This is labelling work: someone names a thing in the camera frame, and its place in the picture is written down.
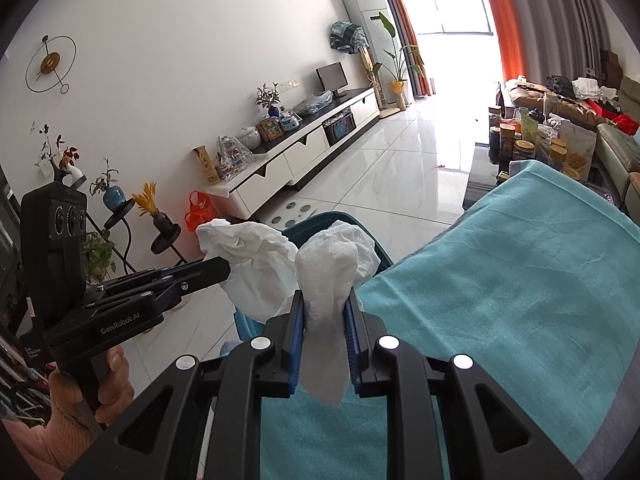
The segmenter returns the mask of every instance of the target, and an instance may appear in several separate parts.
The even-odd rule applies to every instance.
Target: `jar lid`
[[[516,146],[524,152],[532,152],[536,149],[533,143],[528,140],[516,140]]]
[[[549,155],[552,159],[564,162],[566,159],[566,149],[561,146],[551,146],[549,149]]]
[[[516,136],[516,127],[511,124],[502,123],[500,125],[500,134],[505,137],[515,137]]]
[[[569,167],[562,168],[562,173],[564,173],[569,178],[572,178],[572,179],[577,180],[578,182],[580,182],[580,173],[575,171],[574,168],[569,168]]]

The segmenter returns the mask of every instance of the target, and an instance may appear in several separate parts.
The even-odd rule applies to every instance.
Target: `blue vase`
[[[102,201],[109,211],[116,212],[127,201],[127,197],[120,186],[109,186],[102,196]]]

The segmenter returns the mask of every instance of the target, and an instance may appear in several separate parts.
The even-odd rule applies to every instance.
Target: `white drawer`
[[[287,148],[284,156],[289,163],[291,173],[296,175],[328,149],[329,141],[324,128],[320,126]]]
[[[375,94],[370,94],[351,105],[351,113],[353,113],[353,120],[356,123],[356,127],[369,119],[376,111],[378,111],[378,103],[376,102]]]
[[[245,180],[236,190],[251,213],[267,202],[293,176],[287,160],[279,155]]]

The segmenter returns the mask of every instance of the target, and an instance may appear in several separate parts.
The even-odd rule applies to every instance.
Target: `finger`
[[[124,357],[118,371],[109,373],[107,378],[100,384],[98,400],[102,404],[111,404],[120,397],[127,382],[129,382],[129,361]]]
[[[82,392],[78,384],[68,375],[56,369],[49,375],[49,388],[56,402],[77,404],[82,401]]]
[[[111,424],[131,404],[135,391],[127,382],[121,396],[112,404],[104,404],[95,412],[95,420],[100,424]]]
[[[109,370],[112,372],[117,372],[118,368],[122,364],[122,359],[124,357],[124,348],[122,346],[114,346],[109,349],[107,352],[107,364],[109,365]]]

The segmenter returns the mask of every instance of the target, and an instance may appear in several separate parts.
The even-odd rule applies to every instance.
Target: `flower vase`
[[[406,110],[406,103],[404,102],[404,87],[406,81],[393,81],[389,83],[389,89],[396,94],[396,105],[400,108],[400,111]]]
[[[164,236],[171,232],[174,228],[174,223],[171,222],[171,219],[166,213],[158,212],[154,215],[154,226]]]
[[[102,202],[112,213],[115,213],[126,201],[127,197],[120,186],[109,186],[102,196]]]
[[[278,110],[277,106],[270,106],[268,114],[269,114],[269,117],[273,117],[274,119],[280,118],[280,110]]]

